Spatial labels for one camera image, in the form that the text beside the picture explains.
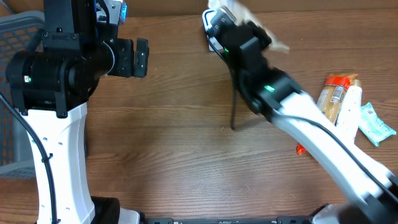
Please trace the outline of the beige clear pouch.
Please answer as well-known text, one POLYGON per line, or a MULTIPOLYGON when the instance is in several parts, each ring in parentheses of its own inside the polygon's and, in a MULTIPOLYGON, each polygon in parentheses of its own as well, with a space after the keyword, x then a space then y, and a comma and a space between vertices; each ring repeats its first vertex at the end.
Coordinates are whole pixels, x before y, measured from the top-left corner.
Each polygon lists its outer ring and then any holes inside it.
POLYGON ((271 38, 271 44, 269 49, 276 52, 289 53, 290 47, 282 43, 277 37, 264 25, 261 24, 259 19, 243 4, 236 0, 209 0, 208 8, 217 10, 225 6, 231 11, 233 16, 236 18, 236 25, 241 25, 247 22, 253 22, 255 25, 264 29, 266 34, 271 38))

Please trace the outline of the orange noodle packet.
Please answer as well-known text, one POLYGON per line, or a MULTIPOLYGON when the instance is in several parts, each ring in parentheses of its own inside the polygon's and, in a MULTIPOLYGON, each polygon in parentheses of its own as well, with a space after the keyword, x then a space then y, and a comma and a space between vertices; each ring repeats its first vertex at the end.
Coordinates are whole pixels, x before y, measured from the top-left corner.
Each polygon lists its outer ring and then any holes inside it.
POLYGON ((357 76, 356 73, 331 74, 325 80, 317 107, 335 126, 345 95, 357 76))

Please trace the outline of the white cream tube gold cap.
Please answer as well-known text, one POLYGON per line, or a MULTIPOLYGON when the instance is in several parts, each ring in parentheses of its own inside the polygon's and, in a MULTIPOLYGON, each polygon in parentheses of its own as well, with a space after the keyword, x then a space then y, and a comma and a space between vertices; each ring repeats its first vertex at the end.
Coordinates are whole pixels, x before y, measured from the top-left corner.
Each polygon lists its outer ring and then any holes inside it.
POLYGON ((338 132, 351 143, 354 143, 359 128, 362 92, 362 82, 358 79, 353 80, 336 121, 338 132))

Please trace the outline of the teal tissue packet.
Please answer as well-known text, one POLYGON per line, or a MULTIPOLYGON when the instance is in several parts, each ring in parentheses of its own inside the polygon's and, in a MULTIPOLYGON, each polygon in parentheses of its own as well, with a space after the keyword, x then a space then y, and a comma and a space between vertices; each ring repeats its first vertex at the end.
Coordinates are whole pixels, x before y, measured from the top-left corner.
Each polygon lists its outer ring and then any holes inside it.
POLYGON ((379 147, 381 141, 397 134, 378 117, 370 102, 360 108, 360 116, 359 129, 376 147, 379 147))

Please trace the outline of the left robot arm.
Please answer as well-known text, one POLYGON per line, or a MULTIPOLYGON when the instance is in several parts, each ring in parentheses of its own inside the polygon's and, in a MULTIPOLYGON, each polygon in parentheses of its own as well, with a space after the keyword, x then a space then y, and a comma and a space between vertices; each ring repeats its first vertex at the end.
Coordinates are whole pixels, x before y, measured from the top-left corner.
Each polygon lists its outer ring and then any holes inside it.
POLYGON ((44 2, 42 51, 23 50, 6 67, 7 107, 28 133, 39 193, 38 223, 143 224, 142 212, 92 196, 86 175, 87 102, 102 76, 146 76, 149 43, 120 39, 121 0, 44 2))

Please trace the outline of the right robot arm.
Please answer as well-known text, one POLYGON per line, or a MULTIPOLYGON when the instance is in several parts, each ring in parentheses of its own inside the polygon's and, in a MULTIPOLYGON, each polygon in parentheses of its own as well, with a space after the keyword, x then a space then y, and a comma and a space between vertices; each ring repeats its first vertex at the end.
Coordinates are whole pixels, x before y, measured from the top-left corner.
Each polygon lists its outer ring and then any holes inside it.
POLYGON ((295 80, 268 65, 262 51, 271 39, 264 29, 222 19, 208 35, 224 48, 235 88, 250 110, 298 141, 345 195, 345 204, 325 206, 308 223, 397 223, 397 177, 344 138, 295 80))

